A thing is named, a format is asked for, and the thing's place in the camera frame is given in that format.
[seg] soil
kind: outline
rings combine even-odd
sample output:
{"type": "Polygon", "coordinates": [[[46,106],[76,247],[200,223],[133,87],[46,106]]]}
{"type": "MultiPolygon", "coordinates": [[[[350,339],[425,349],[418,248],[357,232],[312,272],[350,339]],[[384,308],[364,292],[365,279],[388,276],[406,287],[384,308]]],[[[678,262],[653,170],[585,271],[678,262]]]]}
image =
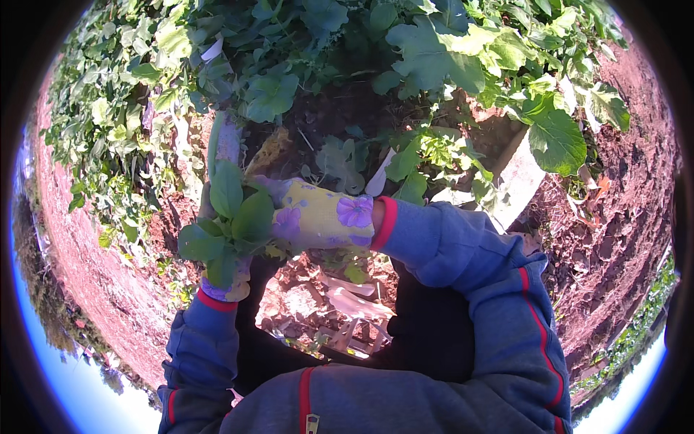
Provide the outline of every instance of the soil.
{"type": "MultiPolygon", "coordinates": [[[[557,334],[571,381],[631,319],[670,243],[673,174],[679,166],[673,120],[639,47],[611,48],[618,63],[601,59],[600,75],[619,89],[632,117],[628,132],[603,126],[595,138],[605,168],[598,182],[611,180],[592,203],[598,227],[592,230],[576,219],[559,178],[547,175],[509,228],[538,228],[543,236],[549,257],[543,280],[556,306],[557,334]]],[[[572,404],[583,398],[576,393],[572,404]]]]}
{"type": "MultiPolygon", "coordinates": [[[[543,249],[550,258],[543,279],[556,304],[557,332],[572,380],[589,368],[592,355],[605,347],[617,325],[630,319],[670,241],[672,175],[678,162],[672,119],[655,75],[638,47],[629,51],[612,48],[619,63],[603,62],[600,73],[628,103],[632,127],[618,133],[604,126],[596,137],[600,163],[606,167],[602,175],[612,181],[593,201],[593,215],[600,218],[598,227],[593,230],[576,219],[565,190],[554,176],[547,175],[519,222],[509,229],[542,235],[543,249]]],[[[38,103],[39,130],[50,121],[47,84],[38,103]]],[[[367,137],[375,137],[381,128],[407,128],[423,118],[417,107],[395,107],[389,97],[375,95],[368,82],[328,86],[317,97],[299,96],[285,117],[296,152],[273,167],[270,176],[297,176],[303,164],[318,172],[314,150],[320,149],[324,135],[349,138],[346,126],[359,125],[367,137]]],[[[508,143],[517,130],[504,120],[507,118],[488,115],[475,110],[473,116],[480,129],[463,132],[473,138],[475,150],[485,153],[491,164],[502,151],[498,144],[508,143]]],[[[201,150],[209,138],[211,119],[205,117],[191,132],[191,139],[199,140],[201,150]]],[[[437,124],[455,126],[446,119],[437,124]]],[[[270,124],[249,123],[246,162],[274,129],[270,124]]],[[[120,358],[150,385],[161,384],[160,364],[168,357],[164,346],[174,314],[164,286],[170,279],[158,275],[154,262],[136,269],[114,249],[102,249],[97,242],[99,231],[94,229],[98,225],[92,224],[87,207],[69,215],[65,212],[72,199],[71,176],[52,163],[51,149],[42,137],[35,140],[45,224],[60,252],[56,260],[58,269],[64,270],[66,290],[120,358]]],[[[378,143],[372,144],[371,152],[380,158],[374,158],[364,173],[367,180],[383,157],[378,143]]],[[[151,220],[149,243],[155,255],[166,258],[175,255],[178,232],[194,218],[197,207],[179,192],[166,193],[161,205],[162,211],[151,220]]],[[[257,318],[259,327],[295,339],[295,345],[303,345],[305,351],[321,326],[337,330],[346,319],[325,295],[327,288],[317,278],[319,263],[315,255],[307,253],[290,260],[271,280],[257,318]]],[[[374,256],[363,268],[369,275],[367,283],[378,283],[378,292],[363,298],[394,308],[398,277],[392,266],[383,257],[374,256]]],[[[344,278],[341,269],[321,269],[344,278]]],[[[198,272],[195,265],[186,262],[185,273],[192,281],[198,272]]],[[[372,342],[374,334],[371,328],[369,333],[358,331],[356,338],[372,342]]],[[[580,399],[575,395],[573,403],[580,399]]]]}

